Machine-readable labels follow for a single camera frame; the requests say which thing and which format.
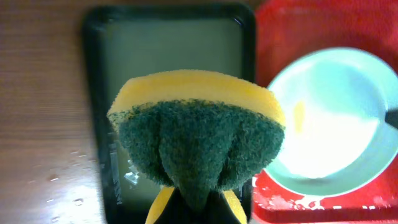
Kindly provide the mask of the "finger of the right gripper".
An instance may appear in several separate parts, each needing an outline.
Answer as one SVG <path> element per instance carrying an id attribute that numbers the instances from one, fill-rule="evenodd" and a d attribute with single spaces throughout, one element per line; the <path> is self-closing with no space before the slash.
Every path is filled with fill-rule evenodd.
<path id="1" fill-rule="evenodd" d="M 384 121 L 395 129 L 398 129 L 398 109 L 387 110 Z"/>

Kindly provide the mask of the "light blue plate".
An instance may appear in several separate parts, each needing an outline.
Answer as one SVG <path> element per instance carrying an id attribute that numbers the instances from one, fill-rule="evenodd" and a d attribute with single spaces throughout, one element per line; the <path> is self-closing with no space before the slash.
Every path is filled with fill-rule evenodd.
<path id="1" fill-rule="evenodd" d="M 303 56 L 269 84 L 286 118 L 267 175 L 299 195 L 334 197 L 379 176 L 397 155 L 397 74 L 369 52 L 335 47 Z"/>

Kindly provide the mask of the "yellow green scrub sponge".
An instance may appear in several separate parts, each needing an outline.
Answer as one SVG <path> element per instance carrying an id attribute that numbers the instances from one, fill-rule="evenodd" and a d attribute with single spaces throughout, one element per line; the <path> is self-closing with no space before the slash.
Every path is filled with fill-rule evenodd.
<path id="1" fill-rule="evenodd" d="M 147 223 L 247 223 L 234 191 L 277 157 L 285 137 L 273 92 L 203 70 L 132 78 L 107 117 L 133 166 L 162 186 Z"/>

